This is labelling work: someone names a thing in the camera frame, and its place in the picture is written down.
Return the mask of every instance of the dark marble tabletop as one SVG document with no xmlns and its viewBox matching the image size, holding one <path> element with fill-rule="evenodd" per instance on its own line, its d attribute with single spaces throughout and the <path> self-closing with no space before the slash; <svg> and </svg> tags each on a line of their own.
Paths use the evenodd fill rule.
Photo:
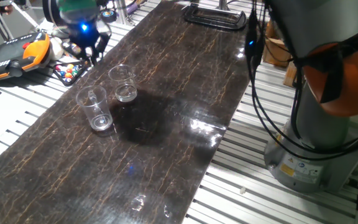
<svg viewBox="0 0 358 224">
<path fill-rule="evenodd" d="M 244 31 L 189 24 L 162 2 L 0 156 L 0 224 L 181 223 L 248 84 Z M 108 70 L 134 67 L 134 102 Z M 92 131 L 75 95 L 108 92 Z"/>
</svg>

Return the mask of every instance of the wire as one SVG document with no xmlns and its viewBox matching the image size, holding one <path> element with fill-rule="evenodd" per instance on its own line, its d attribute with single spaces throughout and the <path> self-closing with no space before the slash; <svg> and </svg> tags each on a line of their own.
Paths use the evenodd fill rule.
<svg viewBox="0 0 358 224">
<path fill-rule="evenodd" d="M 265 112 L 263 106 L 261 105 L 260 101 L 259 101 L 259 98 L 257 96 L 257 93 L 256 93 L 256 88 L 255 88 L 255 76 L 256 76 L 256 67 L 254 68 L 255 70 L 255 75 L 253 75 L 252 73 L 252 69 L 251 69 L 251 58 L 252 57 L 247 57 L 247 66 L 248 66 L 248 70 L 249 70 L 249 76 L 250 76 L 250 80 L 251 80 L 251 83 L 252 83 L 252 101 L 254 103 L 254 109 L 258 115 L 258 118 L 260 119 L 260 122 L 262 123 L 262 125 L 264 126 L 264 128 L 266 129 L 266 131 L 268 132 L 268 134 L 270 135 L 270 137 L 272 137 L 275 142 L 280 145 L 282 148 L 284 148 L 284 150 L 286 150 L 288 153 L 290 153 L 291 155 L 293 156 L 296 156 L 296 157 L 299 157 L 301 159 L 308 159 L 308 160 L 311 160 L 311 161 L 323 161 L 323 160 L 328 160 L 328 159 L 334 159 L 336 157 L 340 157 L 340 156 L 343 156 L 343 155 L 346 155 L 348 153 L 352 153 L 356 150 L 358 150 L 358 138 L 357 139 L 353 139 L 345 144 L 343 144 L 342 146 L 338 146 L 338 147 L 332 147 L 332 148 L 328 148 L 328 149 L 312 149 L 312 148 L 309 148 L 309 147 L 304 147 L 298 143 L 296 143 L 295 141 L 293 141 L 292 139 L 290 139 L 287 135 L 285 135 L 283 132 L 281 132 L 280 129 L 277 128 L 277 126 L 274 124 L 274 122 L 269 118 L 269 116 L 267 115 L 267 113 Z M 298 68 L 299 72 L 298 72 L 298 76 L 297 76 L 297 79 L 298 80 L 301 80 L 301 73 L 300 73 L 300 68 Z M 299 98 L 299 96 L 301 95 L 301 85 L 298 85 L 297 86 L 298 88 L 298 94 L 297 94 L 297 97 L 296 98 Z M 290 143 L 294 144 L 296 147 L 299 147 L 300 149 L 303 149 L 305 151 L 308 151 L 308 152 L 312 152 L 312 153 L 315 153 L 315 154 L 336 154 L 334 156 L 328 156 L 328 157 L 322 157 L 322 158 L 309 158 L 309 157 L 303 157 L 303 156 L 299 156 L 297 154 L 295 154 L 294 152 L 292 152 L 291 150 L 289 150 L 288 148 L 286 148 L 273 134 L 272 132 L 269 130 L 269 128 L 266 126 L 263 118 L 261 117 L 260 113 L 259 113 L 259 110 L 258 110 L 258 107 L 257 107 L 257 104 L 259 106 L 259 109 L 261 110 L 261 112 L 263 112 L 264 116 L 266 117 L 266 119 L 268 120 L 268 122 L 274 127 L 274 129 L 276 129 L 276 131 L 282 136 L 284 137 L 287 141 L 289 141 Z M 296 111 L 297 108 L 299 108 L 299 101 L 294 101 L 294 107 L 293 109 Z"/>
<path fill-rule="evenodd" d="M 232 0 L 232 1 L 228 1 L 226 4 L 228 5 L 228 4 L 232 3 L 232 2 L 242 2 L 242 1 L 239 1 L 239 0 Z"/>
<path fill-rule="evenodd" d="M 286 52 L 290 53 L 290 51 L 289 51 L 289 50 L 287 50 L 287 49 L 283 48 L 282 46 L 278 45 L 277 43 L 272 42 L 272 44 L 274 44 L 274 45 L 276 45 L 278 48 L 281 48 L 282 50 L 285 50 Z"/>
<path fill-rule="evenodd" d="M 265 47 L 266 47 L 267 51 L 270 53 L 270 55 L 272 56 L 272 58 L 274 58 L 274 60 L 276 60 L 276 61 L 278 61 L 278 62 L 291 62 L 291 61 L 293 61 L 293 58 L 288 59 L 288 60 L 285 60 L 285 61 L 277 59 L 277 58 L 274 56 L 274 54 L 270 51 L 269 47 L 267 46 L 267 44 L 266 44 L 266 39 L 264 40 L 264 42 L 265 42 Z"/>
</svg>

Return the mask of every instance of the empty glass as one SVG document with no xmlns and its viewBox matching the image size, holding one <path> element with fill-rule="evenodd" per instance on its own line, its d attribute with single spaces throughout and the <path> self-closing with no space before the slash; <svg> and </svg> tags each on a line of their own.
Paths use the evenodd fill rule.
<svg viewBox="0 0 358 224">
<path fill-rule="evenodd" d="M 135 73 L 128 65 L 118 65 L 110 69 L 116 97 L 121 102 L 130 102 L 137 96 Z"/>
<path fill-rule="evenodd" d="M 91 127 L 104 131 L 112 124 L 112 117 L 106 99 L 106 90 L 101 86 L 88 86 L 80 90 L 77 103 L 84 109 Z"/>
</svg>

